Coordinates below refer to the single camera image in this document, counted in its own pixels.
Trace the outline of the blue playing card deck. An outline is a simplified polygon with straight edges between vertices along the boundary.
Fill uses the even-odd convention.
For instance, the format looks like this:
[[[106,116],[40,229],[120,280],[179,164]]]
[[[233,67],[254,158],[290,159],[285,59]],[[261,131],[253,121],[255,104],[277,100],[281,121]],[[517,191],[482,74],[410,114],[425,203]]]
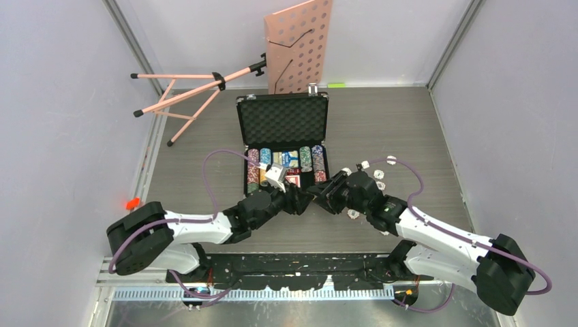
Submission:
[[[282,165],[286,168],[299,167],[299,153],[297,151],[273,152],[272,159],[275,164]]]

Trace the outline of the red white chip stack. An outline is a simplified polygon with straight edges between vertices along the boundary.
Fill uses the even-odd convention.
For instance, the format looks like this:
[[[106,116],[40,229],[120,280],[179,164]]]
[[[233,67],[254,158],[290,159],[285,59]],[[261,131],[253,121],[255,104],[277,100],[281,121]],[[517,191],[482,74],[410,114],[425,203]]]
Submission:
[[[247,151],[247,157],[249,161],[247,163],[247,185],[254,186],[259,185],[259,156],[260,151],[258,149],[249,149]]]

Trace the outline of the black poker set case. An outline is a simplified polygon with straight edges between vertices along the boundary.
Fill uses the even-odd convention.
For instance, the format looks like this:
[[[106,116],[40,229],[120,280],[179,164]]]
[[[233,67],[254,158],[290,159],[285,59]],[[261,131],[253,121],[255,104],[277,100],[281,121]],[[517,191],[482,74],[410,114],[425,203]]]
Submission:
[[[297,151],[302,146],[324,149],[326,179],[330,178],[324,141],[329,113],[329,95],[319,92],[277,95],[244,95],[236,98],[236,108],[245,149],[269,148],[272,152]],[[301,172],[301,188],[315,183],[314,169]]]

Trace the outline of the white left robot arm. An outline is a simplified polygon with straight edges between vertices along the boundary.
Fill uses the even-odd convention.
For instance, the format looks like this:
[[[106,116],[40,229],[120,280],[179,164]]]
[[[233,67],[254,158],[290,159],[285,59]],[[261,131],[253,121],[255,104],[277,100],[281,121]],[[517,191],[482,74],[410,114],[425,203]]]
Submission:
[[[158,201],[147,203],[107,228],[112,251],[108,272],[127,276],[152,267],[203,281],[209,264],[202,243],[239,243],[281,212],[303,214],[313,198],[287,184],[285,190],[255,191],[216,215],[176,213]]]

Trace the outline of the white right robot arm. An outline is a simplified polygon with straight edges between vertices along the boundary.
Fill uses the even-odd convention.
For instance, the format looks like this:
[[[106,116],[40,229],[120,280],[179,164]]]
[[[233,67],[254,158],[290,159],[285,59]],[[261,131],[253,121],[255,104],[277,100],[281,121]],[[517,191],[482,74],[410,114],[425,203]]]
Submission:
[[[488,238],[434,219],[407,201],[386,195],[364,171],[340,172],[307,188],[324,210],[351,209],[377,230],[401,238],[384,261],[397,279],[433,277],[475,293],[493,310],[514,315],[535,279],[510,237]]]

